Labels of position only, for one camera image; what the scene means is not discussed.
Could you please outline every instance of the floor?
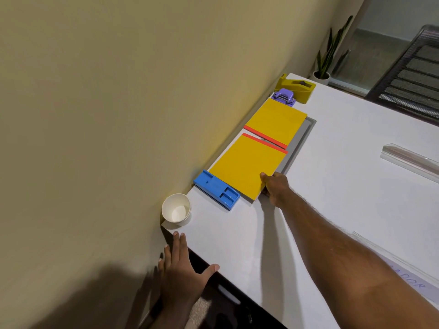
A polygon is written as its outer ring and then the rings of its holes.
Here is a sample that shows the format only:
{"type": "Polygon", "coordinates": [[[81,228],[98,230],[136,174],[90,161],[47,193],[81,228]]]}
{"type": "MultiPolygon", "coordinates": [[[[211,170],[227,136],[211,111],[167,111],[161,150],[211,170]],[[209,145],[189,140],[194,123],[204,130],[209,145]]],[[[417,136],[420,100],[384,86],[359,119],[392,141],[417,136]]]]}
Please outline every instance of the floor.
{"type": "Polygon", "coordinates": [[[348,45],[351,52],[332,77],[370,90],[409,44],[406,40],[356,29],[348,45]]]}

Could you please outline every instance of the white plant pot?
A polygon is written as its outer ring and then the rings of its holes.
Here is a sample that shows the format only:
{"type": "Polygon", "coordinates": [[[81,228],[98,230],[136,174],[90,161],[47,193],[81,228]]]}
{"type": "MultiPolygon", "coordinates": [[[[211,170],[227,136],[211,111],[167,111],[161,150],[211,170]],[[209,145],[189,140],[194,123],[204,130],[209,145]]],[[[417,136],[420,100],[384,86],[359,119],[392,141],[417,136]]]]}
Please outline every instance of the white plant pot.
{"type": "Polygon", "coordinates": [[[328,78],[322,80],[322,79],[317,78],[317,77],[315,76],[315,73],[316,73],[316,72],[317,72],[317,71],[314,71],[314,72],[313,72],[313,74],[312,74],[311,77],[310,77],[310,80],[311,80],[311,81],[314,81],[314,82],[317,82],[317,83],[320,83],[320,84],[323,84],[323,85],[328,85],[329,80],[331,79],[331,75],[329,75],[329,74],[327,73],[328,78]]]}

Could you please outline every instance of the hand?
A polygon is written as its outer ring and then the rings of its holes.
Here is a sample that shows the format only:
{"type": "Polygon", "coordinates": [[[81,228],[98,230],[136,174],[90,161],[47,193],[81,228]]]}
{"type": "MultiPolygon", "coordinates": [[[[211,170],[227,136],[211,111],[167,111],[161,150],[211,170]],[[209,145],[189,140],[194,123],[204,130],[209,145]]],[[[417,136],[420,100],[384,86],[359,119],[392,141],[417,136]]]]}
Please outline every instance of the hand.
{"type": "Polygon", "coordinates": [[[174,232],[172,254],[166,245],[165,260],[158,261],[164,308],[190,312],[207,281],[219,268],[219,265],[210,265],[202,274],[197,274],[189,261],[186,236],[182,233],[180,237],[174,232]]]}
{"type": "Polygon", "coordinates": [[[278,172],[274,172],[272,177],[262,172],[260,177],[270,193],[270,202],[277,207],[281,207],[285,203],[288,194],[293,192],[288,185],[287,177],[278,172]]]}

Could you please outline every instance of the left hand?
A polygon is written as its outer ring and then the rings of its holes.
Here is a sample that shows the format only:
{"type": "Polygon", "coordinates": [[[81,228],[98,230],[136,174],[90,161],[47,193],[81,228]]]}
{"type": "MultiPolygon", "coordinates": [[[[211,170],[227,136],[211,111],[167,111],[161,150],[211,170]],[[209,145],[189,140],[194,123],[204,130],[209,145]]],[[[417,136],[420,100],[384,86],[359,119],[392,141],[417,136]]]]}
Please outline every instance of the left hand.
{"type": "Polygon", "coordinates": [[[218,271],[219,265],[210,265],[202,274],[197,274],[189,261],[189,249],[184,233],[174,232],[171,250],[165,246],[165,260],[160,259],[158,269],[161,276],[161,294],[164,308],[192,309],[200,298],[209,278],[218,271]]]}

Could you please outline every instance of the potted plant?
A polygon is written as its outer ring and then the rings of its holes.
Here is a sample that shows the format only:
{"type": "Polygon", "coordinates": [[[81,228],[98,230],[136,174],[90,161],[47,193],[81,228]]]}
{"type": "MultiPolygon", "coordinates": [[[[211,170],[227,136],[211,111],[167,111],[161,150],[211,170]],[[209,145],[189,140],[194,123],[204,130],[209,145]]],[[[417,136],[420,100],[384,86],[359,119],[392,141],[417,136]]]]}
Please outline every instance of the potted plant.
{"type": "Polygon", "coordinates": [[[338,33],[335,37],[332,37],[332,28],[330,29],[326,53],[323,55],[323,58],[320,51],[317,54],[317,70],[311,75],[311,80],[317,83],[328,85],[329,80],[331,79],[331,76],[328,73],[329,67],[332,64],[334,53],[337,50],[338,44],[342,41],[343,34],[351,22],[352,17],[352,15],[349,16],[348,21],[340,30],[338,30],[338,33]]]}

